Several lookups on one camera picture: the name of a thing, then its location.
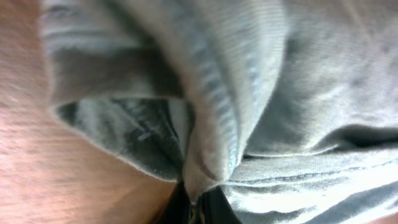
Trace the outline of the light blue t-shirt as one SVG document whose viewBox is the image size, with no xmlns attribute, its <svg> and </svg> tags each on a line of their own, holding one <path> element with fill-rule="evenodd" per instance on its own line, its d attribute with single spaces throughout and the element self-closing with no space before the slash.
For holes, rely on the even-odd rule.
<svg viewBox="0 0 398 224">
<path fill-rule="evenodd" d="M 51 110 L 241 223 L 397 212 L 397 2 L 44 0 Z"/>
</svg>

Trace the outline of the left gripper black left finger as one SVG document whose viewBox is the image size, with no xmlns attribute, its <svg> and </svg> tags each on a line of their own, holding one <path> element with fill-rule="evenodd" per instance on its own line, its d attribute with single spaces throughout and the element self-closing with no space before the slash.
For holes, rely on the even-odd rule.
<svg viewBox="0 0 398 224">
<path fill-rule="evenodd" d="M 190 221 L 190 199 L 184 182 L 179 182 L 173 189 L 162 213 L 155 224 L 188 224 Z"/>
</svg>

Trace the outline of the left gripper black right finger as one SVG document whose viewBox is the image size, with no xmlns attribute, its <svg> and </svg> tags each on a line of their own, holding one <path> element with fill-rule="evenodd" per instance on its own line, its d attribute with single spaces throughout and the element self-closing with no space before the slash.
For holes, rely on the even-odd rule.
<svg viewBox="0 0 398 224">
<path fill-rule="evenodd" d="M 221 187 L 215 187 L 200 197 L 200 224 L 241 224 Z"/>
</svg>

